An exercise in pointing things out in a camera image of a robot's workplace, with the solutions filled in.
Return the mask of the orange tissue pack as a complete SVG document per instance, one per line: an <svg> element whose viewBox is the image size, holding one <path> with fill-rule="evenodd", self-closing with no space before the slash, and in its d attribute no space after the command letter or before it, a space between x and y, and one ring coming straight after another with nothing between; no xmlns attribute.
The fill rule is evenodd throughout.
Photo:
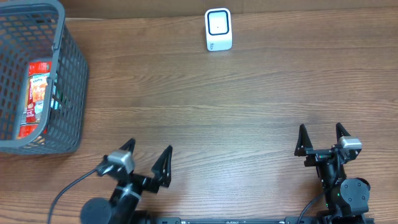
<svg viewBox="0 0 398 224"><path fill-rule="evenodd" d="M48 85L48 73L32 75L29 80L29 98L28 103L37 103L45 98L45 90Z"/></svg>

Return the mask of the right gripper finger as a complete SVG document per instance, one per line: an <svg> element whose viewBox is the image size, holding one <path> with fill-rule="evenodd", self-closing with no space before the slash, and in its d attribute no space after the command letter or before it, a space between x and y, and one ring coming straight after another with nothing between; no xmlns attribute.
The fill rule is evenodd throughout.
<svg viewBox="0 0 398 224"><path fill-rule="evenodd" d="M351 136L349 132L343 127L341 123L336 123L336 139Z"/></svg>
<svg viewBox="0 0 398 224"><path fill-rule="evenodd" d="M295 147L294 156L306 156L307 151L312 150L313 146L307 133L307 129L304 124L301 124L299 127L298 140Z"/></svg>

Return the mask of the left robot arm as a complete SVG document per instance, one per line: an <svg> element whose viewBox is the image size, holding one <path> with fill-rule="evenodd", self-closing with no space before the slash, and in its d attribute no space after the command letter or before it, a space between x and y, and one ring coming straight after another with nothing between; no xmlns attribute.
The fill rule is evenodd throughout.
<svg viewBox="0 0 398 224"><path fill-rule="evenodd" d="M136 223L136 208L144 191L157 193L171 183L173 147L167 146L151 168L153 177L136 174L133 151L136 140L131 138L119 149L105 155L95 168L102 177L108 175L117 181L112 195L87 201L80 212L82 223Z"/></svg>

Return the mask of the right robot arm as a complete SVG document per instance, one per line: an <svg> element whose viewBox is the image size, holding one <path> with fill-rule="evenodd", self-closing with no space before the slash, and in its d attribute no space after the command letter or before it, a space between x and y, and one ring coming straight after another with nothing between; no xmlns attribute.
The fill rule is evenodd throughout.
<svg viewBox="0 0 398 224"><path fill-rule="evenodd" d="M304 166L315 167L322 193L311 200L296 223L374 223L366 218L371 186L366 179L348 178L344 165L357 158L363 144L336 123L336 144L314 149L304 124L299 127L294 155L304 157Z"/></svg>

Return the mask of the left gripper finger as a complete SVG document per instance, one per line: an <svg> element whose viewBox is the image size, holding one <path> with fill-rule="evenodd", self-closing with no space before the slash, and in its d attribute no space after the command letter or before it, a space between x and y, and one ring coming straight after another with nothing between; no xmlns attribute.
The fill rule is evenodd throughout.
<svg viewBox="0 0 398 224"><path fill-rule="evenodd" d="M169 145L152 166L154 179L162 187L169 187L171 183L171 160L173 147Z"/></svg>
<svg viewBox="0 0 398 224"><path fill-rule="evenodd" d="M124 143L119 148L119 150L121 150L122 152L129 152L132 154L134 151L135 144L136 144L136 140L134 138L131 138L126 143Z"/></svg>

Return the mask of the red spaghetti pasta package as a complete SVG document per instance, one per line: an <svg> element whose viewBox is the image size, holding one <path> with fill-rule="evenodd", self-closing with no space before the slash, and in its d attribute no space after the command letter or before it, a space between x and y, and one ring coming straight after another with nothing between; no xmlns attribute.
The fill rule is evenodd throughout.
<svg viewBox="0 0 398 224"><path fill-rule="evenodd" d="M45 74L45 73L48 73L50 75L51 66L52 66L51 61L38 61L38 62L29 63L24 110L21 116L21 124L19 126L19 133L17 135L17 139L22 139L29 136L40 123L44 107L44 100L37 103L28 103L29 80L32 75Z"/></svg>

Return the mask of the teal snack packet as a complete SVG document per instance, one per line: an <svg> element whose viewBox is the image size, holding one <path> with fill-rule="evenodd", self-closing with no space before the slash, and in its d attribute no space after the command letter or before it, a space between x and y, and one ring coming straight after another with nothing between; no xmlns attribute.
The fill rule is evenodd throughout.
<svg viewBox="0 0 398 224"><path fill-rule="evenodd" d="M52 95L51 107L55 110L58 110L62 107L60 102L63 100L63 92L61 91L60 87L58 86L57 79L55 79L55 81L54 81L52 91L53 91L53 95Z"/></svg>

